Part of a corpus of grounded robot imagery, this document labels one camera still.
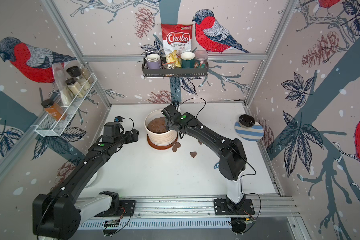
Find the cream ceramic flower pot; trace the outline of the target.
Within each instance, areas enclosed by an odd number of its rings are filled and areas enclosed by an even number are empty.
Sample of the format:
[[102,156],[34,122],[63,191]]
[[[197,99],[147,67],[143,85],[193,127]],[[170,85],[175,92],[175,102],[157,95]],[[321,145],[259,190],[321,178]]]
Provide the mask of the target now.
[[178,137],[176,131],[166,128],[165,117],[161,110],[155,110],[147,115],[145,128],[150,140],[158,146],[169,145]]

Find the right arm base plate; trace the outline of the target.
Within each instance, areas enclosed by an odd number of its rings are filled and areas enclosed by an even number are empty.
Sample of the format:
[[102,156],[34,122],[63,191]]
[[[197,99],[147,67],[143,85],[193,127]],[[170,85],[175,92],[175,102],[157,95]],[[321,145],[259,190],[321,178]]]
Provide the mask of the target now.
[[255,214],[252,200],[246,198],[243,198],[238,204],[235,204],[228,199],[214,199],[214,211],[216,216],[249,216]]

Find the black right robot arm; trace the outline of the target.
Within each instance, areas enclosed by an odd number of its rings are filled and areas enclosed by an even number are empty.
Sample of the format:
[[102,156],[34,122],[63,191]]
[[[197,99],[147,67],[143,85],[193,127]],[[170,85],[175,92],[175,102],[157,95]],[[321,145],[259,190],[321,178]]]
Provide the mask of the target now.
[[169,130],[197,139],[219,157],[219,172],[227,179],[227,207],[231,212],[238,210],[244,204],[241,174],[248,162],[241,140],[219,135],[192,114],[181,114],[173,105],[168,105],[161,113]]

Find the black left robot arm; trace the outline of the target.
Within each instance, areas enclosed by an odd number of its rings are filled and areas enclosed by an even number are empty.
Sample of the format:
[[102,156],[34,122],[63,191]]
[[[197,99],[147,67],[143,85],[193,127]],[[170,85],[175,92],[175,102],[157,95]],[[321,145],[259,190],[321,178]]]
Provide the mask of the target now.
[[34,235],[60,240],[71,238],[80,223],[85,221],[84,212],[75,206],[85,186],[123,145],[138,140],[137,129],[125,132],[119,122],[106,123],[103,135],[89,148],[84,160],[71,174],[47,195],[40,194],[34,199]]

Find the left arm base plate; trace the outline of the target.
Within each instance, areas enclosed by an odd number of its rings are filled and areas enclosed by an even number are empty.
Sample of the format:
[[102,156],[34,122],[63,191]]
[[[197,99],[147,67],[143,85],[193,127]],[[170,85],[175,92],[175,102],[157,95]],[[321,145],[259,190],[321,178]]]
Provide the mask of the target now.
[[135,200],[119,200],[118,204],[111,204],[111,207],[99,214],[96,217],[132,217],[135,212]]

